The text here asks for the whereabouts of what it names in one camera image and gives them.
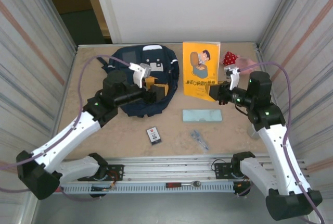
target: white bracket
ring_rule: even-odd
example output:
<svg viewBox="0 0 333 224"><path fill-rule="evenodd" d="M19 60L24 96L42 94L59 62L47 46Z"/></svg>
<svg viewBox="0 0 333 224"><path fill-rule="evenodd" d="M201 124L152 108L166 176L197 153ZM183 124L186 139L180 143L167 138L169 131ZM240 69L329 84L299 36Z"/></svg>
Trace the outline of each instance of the white bracket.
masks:
<svg viewBox="0 0 333 224"><path fill-rule="evenodd" d="M62 174L60 177L61 185L78 178L93 176L98 169L98 162L94 158L86 156L80 160L64 161L56 171Z"/></svg>
<svg viewBox="0 0 333 224"><path fill-rule="evenodd" d="M148 64L134 64L130 63L129 69L133 70L133 81L139 88L142 88L142 79L150 75L151 66Z"/></svg>
<svg viewBox="0 0 333 224"><path fill-rule="evenodd" d="M234 87L237 87L238 83L239 83L239 73L240 73L239 68L236 65L231 64L231 65L224 67L224 72L225 72L227 78L231 79L229 89L233 90Z"/></svg>
<svg viewBox="0 0 333 224"><path fill-rule="evenodd" d="M277 189L276 179L255 158L242 160L240 171L251 179L265 197L270 189Z"/></svg>

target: corrugated metal wall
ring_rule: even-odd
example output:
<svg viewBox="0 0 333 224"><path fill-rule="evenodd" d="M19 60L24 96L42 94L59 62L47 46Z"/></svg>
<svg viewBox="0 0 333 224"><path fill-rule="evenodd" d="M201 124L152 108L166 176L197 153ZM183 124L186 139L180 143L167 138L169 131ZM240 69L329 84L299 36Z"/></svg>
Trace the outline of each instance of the corrugated metal wall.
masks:
<svg viewBox="0 0 333 224"><path fill-rule="evenodd" d="M312 186L333 220L333 0L286 0L260 45L263 59L282 64L292 88L290 142L305 158ZM279 106L287 116L284 74L267 67Z"/></svg>
<svg viewBox="0 0 333 224"><path fill-rule="evenodd" d="M0 0L0 164L49 140L75 46L48 0ZM16 168L0 186L24 188ZM14 223L24 194L0 192L0 223Z"/></svg>

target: red polka dot cloth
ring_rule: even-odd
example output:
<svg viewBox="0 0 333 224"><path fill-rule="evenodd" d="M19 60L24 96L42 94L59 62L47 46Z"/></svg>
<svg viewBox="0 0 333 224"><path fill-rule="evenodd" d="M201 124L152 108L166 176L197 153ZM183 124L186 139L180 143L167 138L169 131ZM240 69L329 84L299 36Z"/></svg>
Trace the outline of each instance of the red polka dot cloth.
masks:
<svg viewBox="0 0 333 224"><path fill-rule="evenodd" d="M222 64L223 65L230 65L230 64L235 64L236 62L236 59L238 58L239 56L236 56L235 54L231 53L231 52L227 52L225 53L225 56L222 60Z"/></svg>

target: cartoon character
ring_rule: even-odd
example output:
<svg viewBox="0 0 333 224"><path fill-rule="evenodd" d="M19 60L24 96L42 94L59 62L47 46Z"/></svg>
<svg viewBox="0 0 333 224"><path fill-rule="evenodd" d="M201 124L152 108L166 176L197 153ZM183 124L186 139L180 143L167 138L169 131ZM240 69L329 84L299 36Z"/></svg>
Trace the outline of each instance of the cartoon character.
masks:
<svg viewBox="0 0 333 224"><path fill-rule="evenodd" d="M210 54L208 50L204 50L201 53L192 52L190 55L190 62L193 67L193 74L200 78L206 78L208 76L206 62L210 60Z"/></svg>

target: ratchet wrench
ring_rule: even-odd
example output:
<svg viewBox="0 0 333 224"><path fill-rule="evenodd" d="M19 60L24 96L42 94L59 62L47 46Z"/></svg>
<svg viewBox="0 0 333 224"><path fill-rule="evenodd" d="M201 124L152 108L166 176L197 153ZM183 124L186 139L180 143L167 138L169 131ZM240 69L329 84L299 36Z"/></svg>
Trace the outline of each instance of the ratchet wrench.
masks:
<svg viewBox="0 0 333 224"><path fill-rule="evenodd" d="M201 186L200 181L192 181L190 183L181 183L181 182L168 182L165 184L165 186L170 189L170 188L180 188L181 186L193 186L195 188Z"/></svg>

